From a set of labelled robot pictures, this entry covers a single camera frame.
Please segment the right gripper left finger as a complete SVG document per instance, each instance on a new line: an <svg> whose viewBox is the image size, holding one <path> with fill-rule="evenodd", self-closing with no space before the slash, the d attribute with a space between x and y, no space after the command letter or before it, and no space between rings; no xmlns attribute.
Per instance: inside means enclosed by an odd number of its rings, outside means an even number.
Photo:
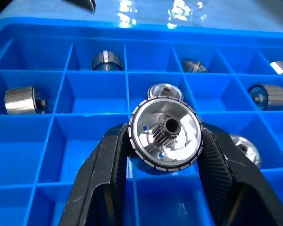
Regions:
<svg viewBox="0 0 283 226"><path fill-rule="evenodd" d="M107 130L80 167L58 226L123 225L131 150L127 124Z"/></svg>

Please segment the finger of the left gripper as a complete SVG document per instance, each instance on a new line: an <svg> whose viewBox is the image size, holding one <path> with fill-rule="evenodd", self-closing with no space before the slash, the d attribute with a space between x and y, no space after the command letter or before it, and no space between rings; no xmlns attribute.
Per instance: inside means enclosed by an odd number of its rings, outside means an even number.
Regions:
<svg viewBox="0 0 283 226"><path fill-rule="evenodd" d="M66 2L80 8L84 8L90 12L96 10L96 0L65 0Z"/></svg>

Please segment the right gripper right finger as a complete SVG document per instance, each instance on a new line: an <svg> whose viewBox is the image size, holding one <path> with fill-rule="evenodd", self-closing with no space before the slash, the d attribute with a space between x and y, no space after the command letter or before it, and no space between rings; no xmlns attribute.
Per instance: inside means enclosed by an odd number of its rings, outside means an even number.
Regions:
<svg viewBox="0 0 283 226"><path fill-rule="evenodd" d="M203 128L198 168L216 226L283 226L283 203L227 132Z"/></svg>

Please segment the blue compartment tray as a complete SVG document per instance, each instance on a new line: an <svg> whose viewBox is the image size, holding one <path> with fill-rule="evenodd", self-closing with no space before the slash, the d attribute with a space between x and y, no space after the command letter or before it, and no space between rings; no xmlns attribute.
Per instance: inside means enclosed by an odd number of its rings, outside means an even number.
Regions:
<svg viewBox="0 0 283 226"><path fill-rule="evenodd" d="M124 70L92 69L105 49ZM208 73L185 73L184 59ZM283 88L273 61L283 61L283 33L1 19L0 226L58 226L80 167L108 129L129 124L156 83L177 86L203 128L252 142L259 170L283 203L283 107L260 110L248 93L257 84ZM28 86L47 101L45 113L7 114L5 91ZM151 175L127 155L122 226L216 226L198 160Z"/></svg>

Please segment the metal nut in bin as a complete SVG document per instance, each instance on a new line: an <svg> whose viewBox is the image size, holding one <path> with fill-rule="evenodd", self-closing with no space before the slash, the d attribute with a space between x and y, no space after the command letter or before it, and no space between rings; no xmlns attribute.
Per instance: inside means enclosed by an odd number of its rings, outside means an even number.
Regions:
<svg viewBox="0 0 283 226"><path fill-rule="evenodd" d="M229 135L235 146L258 168L261 167L262 159L256 146L247 138L235 134Z"/></svg>

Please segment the blue plastic table cover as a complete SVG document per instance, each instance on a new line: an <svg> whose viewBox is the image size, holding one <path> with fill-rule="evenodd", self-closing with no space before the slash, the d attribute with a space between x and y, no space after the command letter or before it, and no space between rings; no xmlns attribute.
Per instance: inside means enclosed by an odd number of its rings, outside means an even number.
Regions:
<svg viewBox="0 0 283 226"><path fill-rule="evenodd" d="M95 12L64 0L13 0L0 12L5 17L283 32L283 0L96 0Z"/></svg>

